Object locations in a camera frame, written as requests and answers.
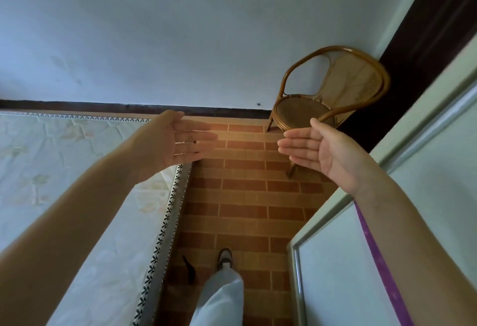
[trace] brick-patterned floor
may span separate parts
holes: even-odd
[[[286,245],[336,185],[303,168],[288,180],[283,135],[265,133],[266,120],[199,119],[213,124],[219,144],[193,165],[156,325],[188,325],[223,247],[244,281],[243,324],[291,325]],[[183,255],[196,268],[192,286]]]

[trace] chair backrest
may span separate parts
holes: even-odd
[[[323,55],[330,60],[330,68],[315,98],[329,109],[364,104],[383,90],[384,68],[374,58],[353,49],[334,50]],[[353,112],[337,114],[337,124]]]

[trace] purple strap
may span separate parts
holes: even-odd
[[[369,250],[371,251],[374,259],[374,264],[376,264],[376,268],[378,269],[379,275],[381,276],[381,281],[383,281],[389,300],[391,301],[394,311],[396,312],[397,319],[399,320],[401,326],[414,326],[414,322],[409,315],[404,301],[402,300],[401,293],[396,286],[396,282],[394,282],[393,276],[391,275],[391,272],[386,265],[386,262],[379,251],[378,245],[376,244],[376,241],[374,240],[373,235],[371,234],[356,202],[355,206],[358,213],[358,218],[361,222],[364,237],[366,238]]]

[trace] chair seat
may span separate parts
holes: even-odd
[[[277,116],[292,129],[310,127],[312,117],[319,118],[330,110],[323,104],[307,97],[288,97],[281,100],[275,112]],[[334,116],[324,121],[335,127]]]

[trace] wicker chair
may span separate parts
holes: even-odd
[[[285,94],[288,77],[308,60],[325,56],[330,62],[316,95]],[[390,77],[382,64],[358,49],[344,46],[321,48],[291,66],[283,76],[277,100],[270,115],[272,122],[283,130],[310,126],[310,119],[338,127],[354,111],[378,101],[389,90]],[[290,178],[296,164],[290,163]]]

